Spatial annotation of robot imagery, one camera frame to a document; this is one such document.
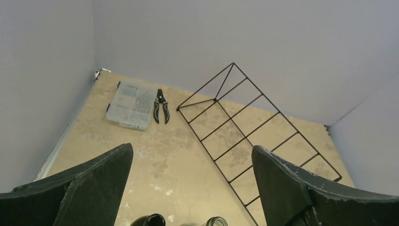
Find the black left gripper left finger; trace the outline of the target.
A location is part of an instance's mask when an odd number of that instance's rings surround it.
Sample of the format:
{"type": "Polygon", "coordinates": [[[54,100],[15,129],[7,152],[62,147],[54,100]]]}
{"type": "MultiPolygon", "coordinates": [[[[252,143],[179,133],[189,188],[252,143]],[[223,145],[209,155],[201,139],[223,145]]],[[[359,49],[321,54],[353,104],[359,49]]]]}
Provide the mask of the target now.
{"type": "Polygon", "coordinates": [[[0,195],[3,226],[112,226],[133,161],[121,144],[87,162],[0,195]]]}

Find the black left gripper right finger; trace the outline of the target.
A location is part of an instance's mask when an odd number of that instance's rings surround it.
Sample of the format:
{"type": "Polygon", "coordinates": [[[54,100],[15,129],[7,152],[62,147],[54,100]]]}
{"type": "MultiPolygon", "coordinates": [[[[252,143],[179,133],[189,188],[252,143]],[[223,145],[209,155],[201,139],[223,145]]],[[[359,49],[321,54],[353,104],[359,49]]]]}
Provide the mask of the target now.
{"type": "Polygon", "coordinates": [[[256,145],[252,163],[269,226],[396,226],[397,196],[352,188],[256,145]]]}

